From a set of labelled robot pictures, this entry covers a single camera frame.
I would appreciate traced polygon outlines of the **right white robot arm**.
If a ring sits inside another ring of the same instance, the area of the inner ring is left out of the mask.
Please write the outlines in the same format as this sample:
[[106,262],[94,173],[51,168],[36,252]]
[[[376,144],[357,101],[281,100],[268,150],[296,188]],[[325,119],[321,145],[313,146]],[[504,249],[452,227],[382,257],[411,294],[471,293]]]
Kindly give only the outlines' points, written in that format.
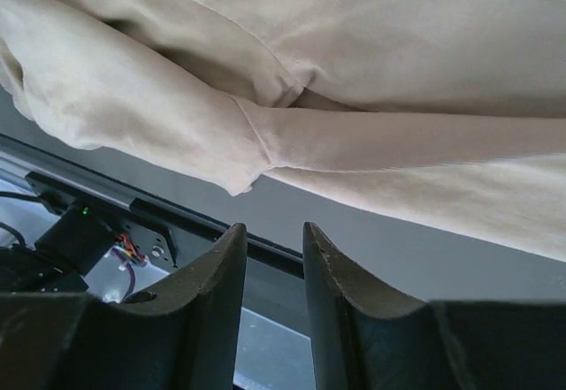
[[[319,389],[562,389],[561,302],[424,302],[341,253],[312,223],[302,267]],[[127,233],[71,210],[29,249],[1,251],[4,389],[228,389],[247,231],[121,303],[82,276]]]

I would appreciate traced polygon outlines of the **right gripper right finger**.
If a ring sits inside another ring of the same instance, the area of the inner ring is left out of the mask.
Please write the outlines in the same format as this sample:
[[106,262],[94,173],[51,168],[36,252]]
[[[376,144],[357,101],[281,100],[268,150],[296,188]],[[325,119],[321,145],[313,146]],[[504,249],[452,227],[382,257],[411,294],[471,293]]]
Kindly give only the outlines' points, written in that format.
[[565,305],[405,294],[303,228],[319,389],[562,389]]

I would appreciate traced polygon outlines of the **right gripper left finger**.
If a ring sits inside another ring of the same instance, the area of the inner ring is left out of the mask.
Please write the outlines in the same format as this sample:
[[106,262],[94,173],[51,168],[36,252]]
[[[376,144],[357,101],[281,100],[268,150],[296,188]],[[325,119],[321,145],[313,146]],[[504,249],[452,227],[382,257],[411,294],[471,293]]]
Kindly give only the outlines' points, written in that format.
[[247,230],[236,224],[122,303],[2,294],[2,388],[231,388],[246,264]]

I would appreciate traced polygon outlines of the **beige t shirt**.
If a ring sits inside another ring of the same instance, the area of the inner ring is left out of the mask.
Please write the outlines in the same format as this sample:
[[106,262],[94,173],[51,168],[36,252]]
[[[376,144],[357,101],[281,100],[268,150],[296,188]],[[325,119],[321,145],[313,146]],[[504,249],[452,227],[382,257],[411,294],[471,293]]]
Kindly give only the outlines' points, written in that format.
[[565,257],[565,0],[1,0],[1,83],[76,149]]

